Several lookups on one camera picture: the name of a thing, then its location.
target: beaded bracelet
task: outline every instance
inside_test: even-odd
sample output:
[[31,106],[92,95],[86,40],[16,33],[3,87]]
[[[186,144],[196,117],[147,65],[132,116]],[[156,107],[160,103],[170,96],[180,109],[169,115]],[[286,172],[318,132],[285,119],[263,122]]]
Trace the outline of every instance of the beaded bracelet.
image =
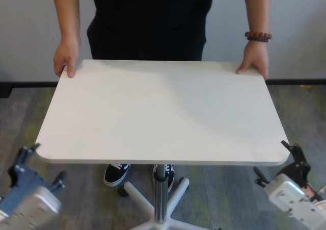
[[244,34],[248,40],[256,40],[256,41],[262,41],[262,42],[269,42],[271,40],[272,35],[268,33],[263,32],[246,32]]
[[268,39],[264,39],[264,38],[257,38],[257,37],[247,37],[247,40],[255,40],[255,41],[261,41],[261,42],[266,42],[268,43],[269,40]]

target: metal pole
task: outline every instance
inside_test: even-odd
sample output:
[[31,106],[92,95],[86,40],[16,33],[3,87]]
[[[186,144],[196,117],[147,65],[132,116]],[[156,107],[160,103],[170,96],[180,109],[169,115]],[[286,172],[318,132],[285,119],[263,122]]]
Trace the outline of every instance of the metal pole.
[[165,223],[167,219],[168,177],[165,172],[166,165],[157,165],[155,177],[155,221],[157,224]]

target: black baseboard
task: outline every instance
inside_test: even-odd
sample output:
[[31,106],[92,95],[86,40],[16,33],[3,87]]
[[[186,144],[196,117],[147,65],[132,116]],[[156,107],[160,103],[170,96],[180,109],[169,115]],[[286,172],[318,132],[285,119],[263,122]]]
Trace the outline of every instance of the black baseboard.
[[57,87],[58,82],[0,82],[0,98],[8,98],[12,88]]
[[[267,85],[326,85],[326,79],[272,79]],[[0,82],[0,98],[9,97],[12,88],[57,87],[57,82]]]
[[272,79],[267,85],[326,85],[326,79]]
[[0,83],[0,98],[8,98],[12,91],[10,83]]

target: black shirt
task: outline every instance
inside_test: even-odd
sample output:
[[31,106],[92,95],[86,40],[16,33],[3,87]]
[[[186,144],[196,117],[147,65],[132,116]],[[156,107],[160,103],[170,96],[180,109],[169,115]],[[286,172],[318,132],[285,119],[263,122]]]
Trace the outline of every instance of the black shirt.
[[89,37],[169,48],[203,46],[211,0],[94,0]]

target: caster wheel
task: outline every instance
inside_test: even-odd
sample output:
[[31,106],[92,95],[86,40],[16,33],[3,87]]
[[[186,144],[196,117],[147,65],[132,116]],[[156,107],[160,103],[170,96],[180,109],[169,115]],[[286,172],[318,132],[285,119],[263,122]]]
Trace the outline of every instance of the caster wheel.
[[129,194],[127,193],[127,191],[124,190],[123,186],[121,186],[120,188],[118,188],[117,192],[118,192],[118,195],[120,197],[122,197],[122,198],[125,198],[125,197],[128,197],[129,196]]
[[184,179],[184,177],[181,177],[181,178],[179,179],[179,183],[181,183],[183,179]]

